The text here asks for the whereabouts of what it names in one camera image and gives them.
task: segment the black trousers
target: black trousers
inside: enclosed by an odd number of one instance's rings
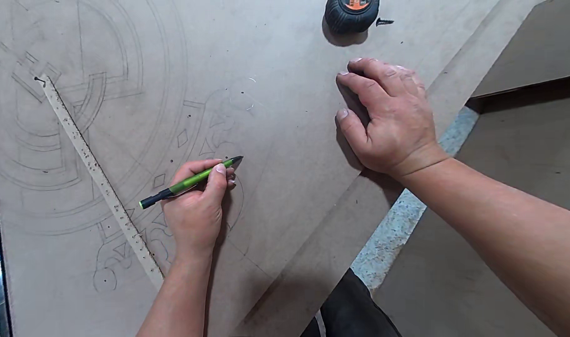
[[[325,322],[326,337],[401,337],[351,269],[320,307],[320,314]],[[301,337],[320,337],[316,318],[312,318]]]

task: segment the right hand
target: right hand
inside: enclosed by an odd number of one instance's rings
[[[414,71],[376,59],[355,59],[337,81],[358,95],[370,115],[362,122],[350,109],[337,120],[360,162],[373,171],[401,178],[449,156],[435,138],[425,86]]]

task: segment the black tape measure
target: black tape measure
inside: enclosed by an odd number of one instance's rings
[[[379,0],[327,0],[325,20],[334,33],[360,33],[379,15]]]

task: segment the fingernail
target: fingernail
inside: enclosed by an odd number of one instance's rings
[[[224,166],[223,163],[220,163],[219,165],[215,166],[216,168],[216,172],[219,172],[221,174],[226,174],[227,173],[227,168]]]
[[[348,115],[347,109],[341,109],[341,110],[337,111],[337,119],[338,120],[344,119],[345,117],[347,117],[347,115]]]

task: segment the green mechanical pencil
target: green mechanical pencil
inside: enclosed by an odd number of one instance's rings
[[[227,159],[226,161],[223,161],[223,164],[225,167],[231,167],[235,165],[235,163],[237,163],[238,161],[242,160],[243,158],[244,158],[243,156],[237,156],[231,159]],[[182,182],[178,182],[167,189],[163,189],[162,191],[158,192],[158,194],[156,195],[152,195],[151,197],[143,199],[142,201],[139,202],[139,206],[142,209],[146,209],[161,200],[176,197],[177,195],[199,184],[202,180],[208,178],[213,168],[214,167],[211,167],[206,171],[200,172],[195,176],[189,177]]]

